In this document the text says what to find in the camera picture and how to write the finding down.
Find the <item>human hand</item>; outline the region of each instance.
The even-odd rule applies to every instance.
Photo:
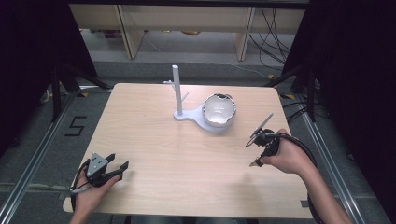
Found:
[[[277,133],[288,132],[285,129],[281,129]],[[262,163],[273,165],[287,174],[297,174],[299,176],[311,169],[315,169],[315,165],[297,145],[285,138],[280,138],[279,140],[279,151],[277,154],[272,157],[262,157]]]
[[[87,177],[85,176],[86,170],[87,167],[84,167],[78,177],[78,187],[88,182]],[[119,181],[119,179],[120,177],[118,175],[114,176],[100,188],[92,187],[90,184],[85,185],[89,188],[76,195],[75,214],[73,215],[70,223],[85,223],[88,216],[97,208],[106,193],[117,183],[117,181]]]

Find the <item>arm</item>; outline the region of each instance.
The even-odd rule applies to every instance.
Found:
[[[81,171],[81,174],[78,177],[77,186],[81,186],[87,182],[87,178],[85,177],[86,169],[87,168],[85,167]],[[75,213],[70,219],[69,224],[87,223],[88,217],[103,200],[108,190],[111,189],[119,179],[119,176],[114,176],[100,188],[88,188],[85,191],[78,193],[76,195]]]
[[[278,133],[286,133],[286,130],[280,130]],[[297,174],[304,181],[312,203],[325,223],[351,223],[330,193],[318,169],[292,142],[280,138],[278,153],[273,157],[263,157],[262,162],[271,164],[285,173]]]

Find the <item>silver bowl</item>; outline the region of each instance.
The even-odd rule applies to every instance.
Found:
[[[210,126],[228,127],[233,123],[236,106],[230,95],[216,93],[205,100],[202,113]]]

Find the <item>table top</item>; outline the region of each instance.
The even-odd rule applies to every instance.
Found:
[[[310,218],[306,188],[297,175],[272,166],[249,167],[263,151],[245,147],[251,133],[264,128],[289,131],[273,88],[181,85],[189,93],[183,109],[194,109],[213,93],[229,94],[236,104],[233,125],[210,133],[190,120],[178,121],[175,91],[165,84],[117,84],[87,152],[116,153],[107,171],[129,168],[97,212],[184,217]],[[64,210],[71,212],[70,200]]]

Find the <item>white pole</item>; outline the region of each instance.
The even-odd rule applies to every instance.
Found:
[[[172,65],[172,70],[173,70],[174,83],[175,83],[177,114],[181,116],[183,115],[183,109],[181,107],[180,77],[178,75],[178,66]]]

